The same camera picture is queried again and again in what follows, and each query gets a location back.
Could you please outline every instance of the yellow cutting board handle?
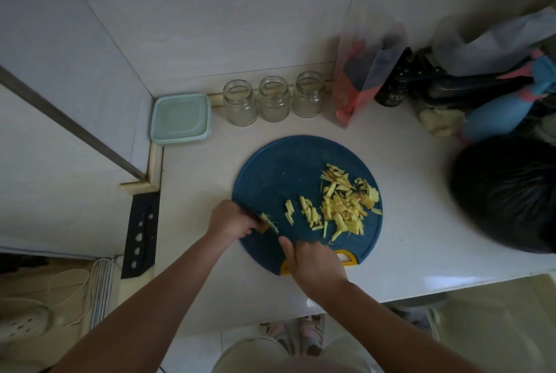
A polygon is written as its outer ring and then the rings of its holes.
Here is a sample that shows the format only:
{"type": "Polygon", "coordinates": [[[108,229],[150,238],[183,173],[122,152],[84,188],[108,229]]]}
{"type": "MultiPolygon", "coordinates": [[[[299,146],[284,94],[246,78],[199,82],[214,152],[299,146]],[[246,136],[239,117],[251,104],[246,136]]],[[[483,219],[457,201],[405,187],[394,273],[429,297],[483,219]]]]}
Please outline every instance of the yellow cutting board handle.
{"type": "MultiPolygon", "coordinates": [[[[347,258],[349,260],[346,260],[345,262],[342,262],[342,264],[344,266],[354,266],[357,263],[357,259],[355,258],[355,256],[353,255],[353,253],[351,253],[351,251],[349,250],[335,250],[337,255],[343,255],[343,256],[347,256],[347,258]]],[[[288,260],[284,260],[284,262],[282,263],[282,266],[280,267],[280,274],[281,275],[289,275],[291,273],[290,269],[288,268],[288,260]]]]}

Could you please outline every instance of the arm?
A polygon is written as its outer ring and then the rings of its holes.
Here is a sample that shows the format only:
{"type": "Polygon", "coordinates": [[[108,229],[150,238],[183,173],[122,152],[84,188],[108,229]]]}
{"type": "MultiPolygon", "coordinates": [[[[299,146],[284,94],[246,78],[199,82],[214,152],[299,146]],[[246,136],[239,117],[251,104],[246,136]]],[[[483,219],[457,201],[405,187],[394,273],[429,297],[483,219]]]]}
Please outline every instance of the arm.
{"type": "Polygon", "coordinates": [[[462,356],[399,318],[348,281],[336,253],[319,242],[280,237],[295,281],[346,328],[386,373],[479,373],[462,356]]]}
{"type": "Polygon", "coordinates": [[[234,202],[222,201],[205,236],[83,337],[51,373],[156,372],[216,261],[258,226],[234,202]]]}

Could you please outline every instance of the power cord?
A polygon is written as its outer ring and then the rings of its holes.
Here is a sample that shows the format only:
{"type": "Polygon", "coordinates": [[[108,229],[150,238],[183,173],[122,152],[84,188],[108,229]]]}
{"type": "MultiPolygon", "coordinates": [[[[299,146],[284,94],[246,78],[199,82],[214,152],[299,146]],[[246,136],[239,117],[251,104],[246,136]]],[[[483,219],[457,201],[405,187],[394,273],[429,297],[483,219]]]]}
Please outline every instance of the power cord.
{"type": "MultiPolygon", "coordinates": [[[[52,281],[54,281],[54,279],[59,277],[60,275],[62,275],[64,273],[68,273],[68,272],[74,272],[74,271],[85,271],[85,272],[87,272],[87,278],[79,286],[79,288],[76,289],[74,292],[72,292],[71,295],[69,295],[67,298],[63,299],[62,301],[59,301],[58,303],[54,303],[54,304],[46,303],[46,302],[40,301],[38,299],[29,299],[29,298],[26,298],[26,297],[4,297],[4,298],[2,298],[2,300],[3,301],[25,301],[25,302],[29,302],[29,303],[35,303],[35,304],[38,304],[40,306],[47,307],[47,308],[54,308],[54,307],[62,306],[65,303],[67,303],[70,299],[72,299],[78,292],[80,292],[84,288],[84,286],[87,285],[87,283],[89,283],[89,280],[91,279],[91,277],[93,275],[94,268],[97,267],[98,263],[102,260],[106,260],[106,261],[110,262],[111,264],[114,264],[115,266],[119,267],[119,265],[117,263],[115,263],[115,261],[113,259],[109,259],[107,257],[102,257],[102,258],[97,259],[97,260],[94,261],[93,266],[91,267],[90,271],[85,269],[85,268],[75,268],[75,269],[68,269],[67,271],[61,271],[61,272],[57,273],[56,275],[52,276],[52,278],[50,278],[50,280],[48,281],[48,285],[46,286],[46,294],[47,295],[51,292],[52,281]]],[[[87,316],[87,313],[89,313],[89,311],[92,309],[93,298],[94,298],[94,286],[93,286],[93,284],[91,284],[91,286],[89,288],[88,307],[80,315],[80,317],[71,321],[70,323],[66,323],[65,325],[56,325],[56,323],[54,323],[54,326],[58,327],[58,328],[65,328],[66,326],[76,325],[80,320],[82,320],[85,316],[87,316]]]]}

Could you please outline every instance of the plastic bag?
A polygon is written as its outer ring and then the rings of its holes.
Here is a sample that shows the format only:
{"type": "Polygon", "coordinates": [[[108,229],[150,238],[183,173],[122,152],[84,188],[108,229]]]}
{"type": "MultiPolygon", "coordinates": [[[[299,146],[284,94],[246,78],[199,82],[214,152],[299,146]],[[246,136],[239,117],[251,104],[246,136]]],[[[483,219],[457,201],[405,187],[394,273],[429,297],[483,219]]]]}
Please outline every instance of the plastic bag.
{"type": "Polygon", "coordinates": [[[434,56],[453,76],[505,72],[529,56],[530,46],[556,34],[552,7],[496,24],[469,44],[462,38],[458,20],[442,21],[433,38],[434,56]]]}
{"type": "Polygon", "coordinates": [[[556,252],[556,147],[496,136],[462,151],[450,189],[464,212],[500,243],[556,252]]]}
{"type": "Polygon", "coordinates": [[[369,1],[351,4],[332,84],[336,117],[344,126],[374,98],[406,46],[407,34],[401,23],[369,1]]]}

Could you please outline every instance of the black garbage bag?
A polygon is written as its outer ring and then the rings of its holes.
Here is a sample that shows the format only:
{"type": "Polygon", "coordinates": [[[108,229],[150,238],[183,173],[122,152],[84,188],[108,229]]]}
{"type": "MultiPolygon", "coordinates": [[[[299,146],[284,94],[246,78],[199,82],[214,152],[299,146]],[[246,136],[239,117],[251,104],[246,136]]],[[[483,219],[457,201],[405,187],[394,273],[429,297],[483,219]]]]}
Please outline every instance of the black garbage bag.
{"type": "Polygon", "coordinates": [[[533,253],[556,252],[556,147],[497,136],[463,150],[450,190],[487,235],[533,253]]]}

